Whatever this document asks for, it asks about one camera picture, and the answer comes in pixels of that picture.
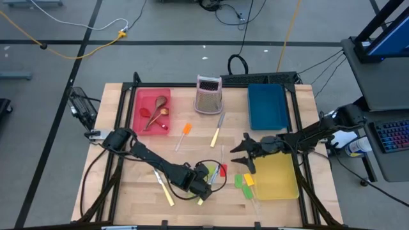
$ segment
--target blue plastic tray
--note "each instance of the blue plastic tray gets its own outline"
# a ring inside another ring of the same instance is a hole
[[[250,84],[248,87],[252,130],[282,130],[288,126],[284,89],[279,84]]]

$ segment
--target cheese grater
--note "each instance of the cheese grater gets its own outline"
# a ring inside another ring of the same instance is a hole
[[[223,110],[222,79],[197,76],[194,108],[203,114],[218,114]]]

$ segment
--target keyboard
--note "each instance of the keyboard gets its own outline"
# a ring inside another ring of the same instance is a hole
[[[384,153],[409,150],[409,119],[389,122],[374,122],[372,129]]]
[[[296,72],[223,75],[223,84],[298,84]]]

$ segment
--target yellow tray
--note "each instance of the yellow tray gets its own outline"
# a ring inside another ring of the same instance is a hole
[[[300,195],[291,154],[277,153],[254,160],[254,188],[260,200],[296,199]]]

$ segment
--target gray floor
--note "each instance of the gray floor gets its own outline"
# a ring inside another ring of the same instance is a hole
[[[48,7],[49,13],[61,20],[87,24],[96,0],[64,1],[62,8]],[[230,0],[239,12],[247,16],[250,1]],[[254,11],[263,1],[255,0]],[[382,7],[387,0],[377,0]],[[283,41],[297,0],[267,1],[259,17],[249,26],[247,40]],[[133,20],[143,1],[104,0],[96,26],[100,27],[117,17]],[[35,38],[44,40],[82,40],[85,29],[57,24],[38,10],[10,9],[0,4],[18,25]],[[236,23],[229,10],[220,17]],[[369,0],[304,0],[290,37],[292,42],[339,42],[357,33],[374,17]],[[123,25],[121,22],[105,31],[93,31],[91,40],[111,40]],[[25,40],[24,35],[0,20],[1,40]],[[126,40],[215,40],[240,41],[243,31],[235,26],[220,24],[213,13],[198,5],[177,1],[161,4],[148,0],[144,14],[128,32]],[[54,49],[75,56],[79,45],[51,45]],[[88,45],[86,52],[96,46]],[[84,59],[75,85],[89,96],[101,97],[106,82],[130,81],[138,71],[144,82],[194,82],[197,74],[222,75],[227,73],[228,57],[238,52],[238,46],[202,45],[115,45]],[[340,47],[287,47],[280,71],[301,71],[321,61]],[[250,72],[274,72],[281,47],[245,47],[242,56]],[[305,84],[313,81],[328,65],[319,66],[302,74]],[[13,227],[26,195],[45,140],[54,120],[73,61],[53,56],[36,45],[0,45],[0,70],[33,72],[32,81],[2,80],[0,97],[12,100],[13,114],[2,124],[0,133],[0,229]],[[317,93],[334,67],[328,69],[314,83]],[[239,62],[233,62],[235,73],[242,73]],[[325,112],[350,103],[360,96],[360,90],[347,62],[341,65],[326,88],[316,99],[319,110]],[[26,226],[62,224],[70,220],[88,144],[82,134],[84,128],[68,108],[63,115],[51,149],[43,178],[38,187]],[[380,180],[376,184],[409,202],[409,183],[387,183],[382,178],[376,160],[371,155]],[[347,166],[365,175],[360,160],[342,158]],[[332,161],[333,175],[344,222],[354,227],[375,229],[409,229],[409,210],[379,192],[359,185],[359,180]]]

